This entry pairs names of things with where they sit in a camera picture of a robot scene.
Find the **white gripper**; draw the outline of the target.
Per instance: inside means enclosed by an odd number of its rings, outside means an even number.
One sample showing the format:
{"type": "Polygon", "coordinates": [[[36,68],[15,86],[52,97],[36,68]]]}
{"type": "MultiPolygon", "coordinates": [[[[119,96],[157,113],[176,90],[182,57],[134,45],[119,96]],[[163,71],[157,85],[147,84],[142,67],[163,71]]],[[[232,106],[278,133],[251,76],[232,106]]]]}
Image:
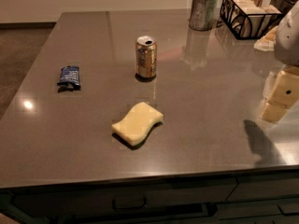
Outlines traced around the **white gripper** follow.
{"type": "Polygon", "coordinates": [[[278,61],[294,65],[271,71],[265,81],[259,117],[278,123],[299,101],[299,1],[278,25],[274,52],[278,61]]]}

